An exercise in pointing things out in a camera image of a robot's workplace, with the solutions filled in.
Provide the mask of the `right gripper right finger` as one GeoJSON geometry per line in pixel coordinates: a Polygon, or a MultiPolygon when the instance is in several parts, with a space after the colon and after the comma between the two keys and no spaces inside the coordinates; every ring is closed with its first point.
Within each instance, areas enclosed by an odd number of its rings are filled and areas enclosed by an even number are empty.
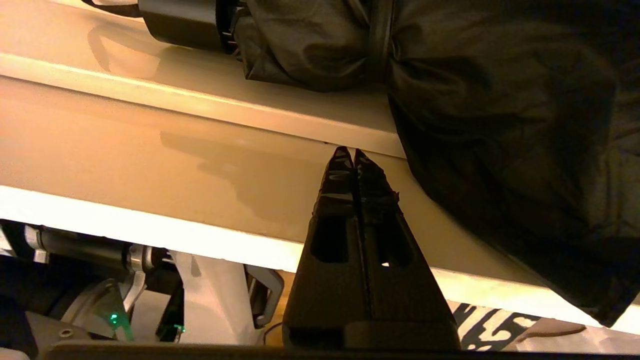
{"type": "Polygon", "coordinates": [[[386,174],[364,151],[354,157],[367,315],[354,347],[458,350],[457,324],[409,228],[386,174]]]}

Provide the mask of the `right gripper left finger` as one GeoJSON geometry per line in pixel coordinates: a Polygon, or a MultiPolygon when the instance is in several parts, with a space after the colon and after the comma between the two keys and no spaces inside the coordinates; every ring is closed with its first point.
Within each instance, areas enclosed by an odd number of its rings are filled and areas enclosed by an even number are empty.
{"type": "Polygon", "coordinates": [[[323,171],[283,317],[287,346],[372,347],[369,235],[357,165],[338,146],[323,171]]]}

